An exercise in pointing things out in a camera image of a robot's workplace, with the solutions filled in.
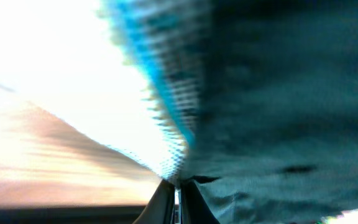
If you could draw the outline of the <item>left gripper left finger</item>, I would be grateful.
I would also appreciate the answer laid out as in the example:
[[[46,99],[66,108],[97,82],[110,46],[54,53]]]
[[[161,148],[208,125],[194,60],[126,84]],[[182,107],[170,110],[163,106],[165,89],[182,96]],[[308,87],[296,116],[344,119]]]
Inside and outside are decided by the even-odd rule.
[[[175,187],[162,180],[143,212],[132,224],[172,224],[175,211]]]

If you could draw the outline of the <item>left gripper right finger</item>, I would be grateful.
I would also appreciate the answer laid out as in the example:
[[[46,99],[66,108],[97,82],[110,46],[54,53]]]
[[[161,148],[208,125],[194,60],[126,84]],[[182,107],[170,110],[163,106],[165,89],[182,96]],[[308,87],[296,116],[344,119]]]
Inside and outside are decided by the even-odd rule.
[[[181,184],[183,224],[219,224],[193,181]]]

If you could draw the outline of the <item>black shorts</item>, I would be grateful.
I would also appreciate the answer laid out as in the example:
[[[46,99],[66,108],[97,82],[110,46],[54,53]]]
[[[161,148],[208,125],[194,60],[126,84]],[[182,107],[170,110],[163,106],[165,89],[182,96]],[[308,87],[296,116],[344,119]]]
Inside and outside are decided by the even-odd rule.
[[[358,0],[104,1],[220,223],[358,209]]]

